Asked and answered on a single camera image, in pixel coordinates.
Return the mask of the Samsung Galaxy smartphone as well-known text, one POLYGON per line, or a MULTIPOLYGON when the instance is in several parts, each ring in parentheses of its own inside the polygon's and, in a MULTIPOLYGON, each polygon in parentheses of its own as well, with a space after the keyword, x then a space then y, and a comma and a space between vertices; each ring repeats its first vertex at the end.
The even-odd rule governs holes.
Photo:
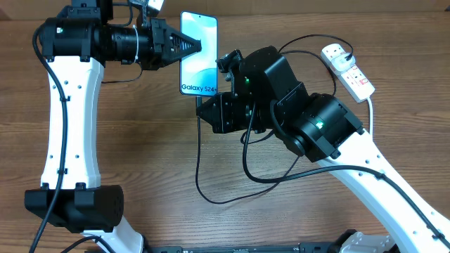
POLYGON ((183 11, 181 32, 201 42, 201 51, 180 62, 180 92, 213 96, 218 89, 218 20, 214 16, 183 11))

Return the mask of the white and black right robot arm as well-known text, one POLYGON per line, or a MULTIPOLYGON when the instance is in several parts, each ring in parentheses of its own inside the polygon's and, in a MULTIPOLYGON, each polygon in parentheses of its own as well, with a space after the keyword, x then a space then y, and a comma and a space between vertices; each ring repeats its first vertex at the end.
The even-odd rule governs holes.
POLYGON ((449 220, 385 159, 359 118, 336 97, 308 93, 273 46, 217 60, 231 90, 197 109, 216 134, 272 130, 286 148, 317 164, 299 178, 329 173, 348 187, 400 252, 448 252, 449 220))

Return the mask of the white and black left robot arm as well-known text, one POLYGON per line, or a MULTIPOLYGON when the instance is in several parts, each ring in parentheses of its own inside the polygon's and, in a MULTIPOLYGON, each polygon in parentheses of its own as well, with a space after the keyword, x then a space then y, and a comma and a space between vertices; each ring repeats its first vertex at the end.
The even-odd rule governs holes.
POLYGON ((101 183, 96 125, 105 64, 158 70, 201 50, 198 40, 158 17, 161 0, 127 5, 139 10, 135 25, 113 24, 112 1, 73 1, 32 37, 49 76, 50 120, 40 185, 25 192, 25 207, 43 225, 66 228, 104 252, 150 251, 124 217, 121 186, 101 183))

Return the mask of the white charger plug adapter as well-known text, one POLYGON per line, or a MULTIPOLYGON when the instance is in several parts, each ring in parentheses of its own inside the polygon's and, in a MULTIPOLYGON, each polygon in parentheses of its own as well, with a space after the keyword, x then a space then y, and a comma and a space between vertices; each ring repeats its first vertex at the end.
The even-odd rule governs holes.
POLYGON ((332 59, 331 63, 336 72, 342 73, 348 71, 348 69, 355 65, 356 59, 349 53, 343 53, 332 59))

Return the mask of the white power extension strip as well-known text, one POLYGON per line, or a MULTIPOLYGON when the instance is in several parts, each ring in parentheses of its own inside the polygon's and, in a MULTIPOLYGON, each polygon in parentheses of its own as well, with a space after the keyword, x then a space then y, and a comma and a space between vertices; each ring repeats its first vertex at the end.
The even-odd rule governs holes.
POLYGON ((331 61, 336 56, 343 53, 348 52, 346 52, 341 45, 330 44, 322 49, 321 57, 324 59, 335 76, 344 85, 346 90, 348 90, 352 98, 358 103, 364 102, 371 97, 375 91, 375 88, 356 64, 346 72, 339 73, 335 71, 331 61))

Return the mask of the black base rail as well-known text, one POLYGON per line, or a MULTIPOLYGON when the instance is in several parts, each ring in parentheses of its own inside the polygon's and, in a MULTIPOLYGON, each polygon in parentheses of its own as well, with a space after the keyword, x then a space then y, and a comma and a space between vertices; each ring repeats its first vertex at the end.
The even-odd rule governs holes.
POLYGON ((297 245, 240 246, 240 247, 150 247, 152 253, 337 253, 334 242, 302 242, 297 245))

